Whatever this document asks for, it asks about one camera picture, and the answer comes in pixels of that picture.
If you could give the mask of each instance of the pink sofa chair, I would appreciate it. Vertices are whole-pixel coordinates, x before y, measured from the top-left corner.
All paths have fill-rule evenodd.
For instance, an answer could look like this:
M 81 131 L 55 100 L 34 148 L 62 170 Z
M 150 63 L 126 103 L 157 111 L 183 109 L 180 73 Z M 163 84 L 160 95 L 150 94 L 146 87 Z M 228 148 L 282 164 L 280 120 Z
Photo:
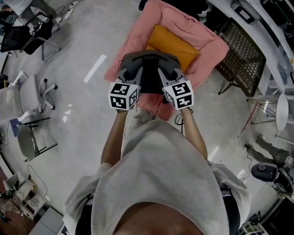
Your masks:
M 106 80 L 115 81 L 120 61 L 125 54 L 146 48 L 155 24 L 164 26 L 200 52 L 200 55 L 191 62 L 185 72 L 193 89 L 196 89 L 209 76 L 212 69 L 225 58 L 229 50 L 220 37 L 195 18 L 160 0 L 149 0 L 134 24 L 127 41 L 121 46 L 111 67 L 106 72 L 104 77 Z M 137 105 L 167 121 L 175 109 L 171 104 L 163 104 L 162 100 L 162 95 L 142 94 Z

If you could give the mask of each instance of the black chair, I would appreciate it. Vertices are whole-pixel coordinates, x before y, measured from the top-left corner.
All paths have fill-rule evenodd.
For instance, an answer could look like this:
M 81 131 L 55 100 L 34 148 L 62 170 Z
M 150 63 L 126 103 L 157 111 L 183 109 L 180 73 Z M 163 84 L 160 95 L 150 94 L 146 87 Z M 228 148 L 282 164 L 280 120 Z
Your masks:
M 44 18 L 40 21 L 37 28 L 30 30 L 28 24 L 31 23 L 37 16 L 43 15 Z M 53 21 L 53 16 L 47 17 L 43 13 L 38 13 L 33 19 L 28 21 L 24 26 L 12 26 L 4 21 L 0 21 L 4 25 L 4 37 L 1 43 L 1 52 L 19 50 L 20 52 L 25 51 L 31 55 L 42 46 L 42 60 L 47 61 L 51 56 L 61 50 L 58 44 L 55 44 L 48 39 L 51 38 L 52 34 L 60 30 L 59 24 Z M 57 30 L 52 32 L 53 24 L 57 25 Z M 57 49 L 44 58 L 44 43 L 50 43 Z
M 253 97 L 266 65 L 266 57 L 248 33 L 232 18 L 228 19 L 218 35 L 230 47 L 226 57 L 216 66 L 230 83 L 218 94 L 221 95 L 235 86 L 241 88 L 247 97 Z

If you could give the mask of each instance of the cable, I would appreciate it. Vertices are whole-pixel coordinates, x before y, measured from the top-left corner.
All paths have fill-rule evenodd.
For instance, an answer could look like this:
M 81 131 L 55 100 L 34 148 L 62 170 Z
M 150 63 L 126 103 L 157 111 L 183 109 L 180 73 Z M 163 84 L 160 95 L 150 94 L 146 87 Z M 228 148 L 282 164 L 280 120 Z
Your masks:
M 242 180 L 245 180 L 245 179 L 248 179 L 249 176 L 250 176 L 250 167 L 251 167 L 251 164 L 252 164 L 252 159 L 249 157 L 249 153 L 247 153 L 247 158 L 251 161 L 251 162 L 250 162 L 250 165 L 249 165 L 249 175 L 248 175 L 247 177 L 245 177 L 245 178 L 240 179 L 241 181 L 242 181 Z
M 8 121 L 8 125 L 7 125 L 7 130 L 6 130 L 6 134 L 5 134 L 5 139 L 7 140 L 7 143 L 6 144 L 4 144 L 4 143 L 2 143 L 3 145 L 5 145 L 5 146 L 7 146 L 8 145 L 8 130 L 9 130 L 9 121 Z
M 267 183 L 274 191 L 276 191 L 276 193 L 282 193 L 282 194 L 285 194 L 286 195 L 286 193 L 284 193 L 284 192 L 282 192 L 282 191 L 280 191 L 277 187 L 276 187 L 276 185 L 275 185 L 275 183 L 274 183 L 274 185 L 270 185 L 268 182 L 266 182 L 266 181 L 263 181 L 263 182 L 265 182 L 265 183 Z
M 182 114 L 178 114 L 175 117 L 175 124 L 177 126 L 181 126 L 181 132 L 183 133 L 184 120 L 183 120 Z
M 61 12 L 60 12 L 60 15 L 64 15 L 66 12 L 67 12 L 67 10 L 63 13 L 63 11 L 64 11 L 64 9 L 65 9 L 65 6 L 60 6 L 59 8 L 57 8 L 56 10 L 55 10 L 55 12 L 57 12 L 60 8 L 62 8 L 63 7 L 63 9 L 61 10 Z
M 60 12 L 60 15 L 65 15 L 65 13 L 67 13 L 68 12 L 68 10 L 66 10 L 65 12 L 63 12 L 64 11 L 64 9 L 65 9 L 65 6 L 60 6 L 59 8 L 57 8 L 55 11 L 57 12 L 59 9 L 61 9 L 61 8 L 63 8 L 62 10 L 61 10 L 61 12 Z
M 35 173 L 35 175 L 38 176 L 38 174 L 36 173 L 35 169 L 31 165 L 27 165 L 27 169 L 28 169 L 28 167 L 31 167 L 31 169 L 33 170 L 33 172 Z M 29 169 L 28 169 L 28 174 L 29 174 L 28 179 L 30 179 L 31 173 L 29 172 Z M 38 176 L 38 177 L 43 182 L 43 184 L 45 185 L 45 187 L 46 187 L 46 193 L 45 193 L 45 195 L 47 195 L 47 192 L 48 192 L 47 185 L 44 183 L 44 181 L 41 179 L 40 176 Z

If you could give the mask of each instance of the person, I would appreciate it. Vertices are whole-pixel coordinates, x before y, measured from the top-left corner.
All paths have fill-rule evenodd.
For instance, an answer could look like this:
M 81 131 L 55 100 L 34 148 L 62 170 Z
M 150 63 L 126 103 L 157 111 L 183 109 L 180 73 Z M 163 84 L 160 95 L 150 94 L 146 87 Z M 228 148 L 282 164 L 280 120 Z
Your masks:
M 82 177 L 65 202 L 69 233 L 235 234 L 249 214 L 249 191 L 207 160 L 191 110 L 181 109 L 185 137 L 138 108 L 121 154 L 127 114 L 118 110 L 98 171 Z
M 272 159 L 269 159 L 260 152 L 256 151 L 251 145 L 245 144 L 244 150 L 256 161 L 276 164 L 278 167 L 283 167 L 285 165 L 289 167 L 294 166 L 293 155 L 284 149 L 276 148 L 271 143 L 266 142 L 263 135 L 257 136 L 254 142 L 264 150 L 268 151 L 272 156 Z
M 14 11 L 25 22 L 34 17 L 31 7 L 36 7 L 43 11 L 47 16 L 53 16 L 53 19 L 60 23 L 62 18 L 57 16 L 56 11 L 50 7 L 44 0 L 0 0 L 1 11 Z M 32 22 L 37 27 L 39 20 L 35 18 Z

